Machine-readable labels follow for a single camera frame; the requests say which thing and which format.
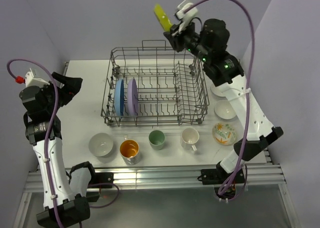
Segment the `green polka-dot plate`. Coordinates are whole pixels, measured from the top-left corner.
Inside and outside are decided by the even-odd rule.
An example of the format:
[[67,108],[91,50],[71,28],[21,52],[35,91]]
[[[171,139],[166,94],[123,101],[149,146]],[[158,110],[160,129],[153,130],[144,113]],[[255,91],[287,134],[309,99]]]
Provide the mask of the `green polka-dot plate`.
[[169,32],[172,27],[172,23],[170,22],[167,14],[163,10],[163,8],[159,4],[155,4],[153,12],[160,23],[161,27],[165,32]]

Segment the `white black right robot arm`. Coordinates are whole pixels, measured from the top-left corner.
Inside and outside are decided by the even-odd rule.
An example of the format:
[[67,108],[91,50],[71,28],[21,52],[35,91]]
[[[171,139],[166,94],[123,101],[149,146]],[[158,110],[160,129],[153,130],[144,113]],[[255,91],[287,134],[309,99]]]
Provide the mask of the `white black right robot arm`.
[[243,138],[216,166],[217,179],[227,183],[241,165],[258,155],[284,132],[265,116],[247,87],[249,75],[244,72],[240,62],[227,52],[230,33],[224,21],[208,19],[200,33],[196,33],[193,22],[183,30],[179,30],[176,24],[167,24],[163,34],[176,52],[187,50],[203,62],[205,74],[228,100],[245,130]]

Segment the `blue plastic plate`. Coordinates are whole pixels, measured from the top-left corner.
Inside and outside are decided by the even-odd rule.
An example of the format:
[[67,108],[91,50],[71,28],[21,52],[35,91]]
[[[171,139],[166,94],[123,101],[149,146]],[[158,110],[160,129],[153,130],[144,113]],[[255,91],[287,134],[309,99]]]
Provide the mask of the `blue plastic plate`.
[[116,82],[114,99],[115,99],[114,100],[114,108],[115,108],[116,115],[123,116],[124,115],[124,103],[125,103],[123,79],[119,79]]

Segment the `lilac plastic plate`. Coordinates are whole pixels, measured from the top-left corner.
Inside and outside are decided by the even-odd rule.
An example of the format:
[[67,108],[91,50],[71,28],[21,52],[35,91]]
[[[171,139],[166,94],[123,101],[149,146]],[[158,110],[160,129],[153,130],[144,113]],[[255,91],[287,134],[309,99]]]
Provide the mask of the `lilac plastic plate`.
[[127,106],[128,106],[128,113],[131,116],[138,115],[138,89],[136,80],[133,78],[128,82],[127,86]]

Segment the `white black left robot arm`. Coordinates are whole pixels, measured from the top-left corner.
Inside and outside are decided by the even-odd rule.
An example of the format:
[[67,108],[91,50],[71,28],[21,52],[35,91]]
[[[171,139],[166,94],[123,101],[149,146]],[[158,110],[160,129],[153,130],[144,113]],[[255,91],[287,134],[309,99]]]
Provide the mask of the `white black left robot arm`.
[[44,211],[37,214],[37,223],[44,228],[68,228],[90,218],[90,203],[98,196],[87,195],[87,189],[111,188],[113,174],[97,173],[90,162],[66,171],[57,110],[79,93],[83,80],[56,72],[51,77],[62,87],[54,87],[53,82],[43,80],[31,69],[19,97],[27,110],[23,116],[25,136],[37,156],[43,184]]

